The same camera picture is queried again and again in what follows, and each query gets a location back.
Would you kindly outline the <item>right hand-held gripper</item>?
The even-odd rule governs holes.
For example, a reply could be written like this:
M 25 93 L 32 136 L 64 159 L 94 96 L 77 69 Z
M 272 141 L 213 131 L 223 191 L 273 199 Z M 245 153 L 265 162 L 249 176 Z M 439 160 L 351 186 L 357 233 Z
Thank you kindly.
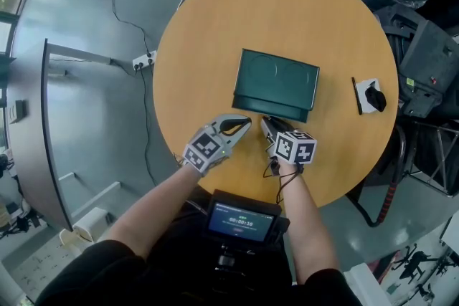
M 276 117 L 262 116 L 260 127 L 269 145 L 266 151 L 270 158 L 299 165 L 313 162 L 317 140 L 311 135 Z

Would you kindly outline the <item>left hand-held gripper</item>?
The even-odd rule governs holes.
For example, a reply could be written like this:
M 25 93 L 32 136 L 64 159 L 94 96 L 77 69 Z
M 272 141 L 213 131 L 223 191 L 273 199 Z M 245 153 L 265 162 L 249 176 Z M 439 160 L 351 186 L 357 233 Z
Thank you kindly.
M 186 144 L 184 162 L 201 176 L 229 158 L 233 147 L 251 128 L 251 118 L 240 114 L 221 114 L 201 127 Z

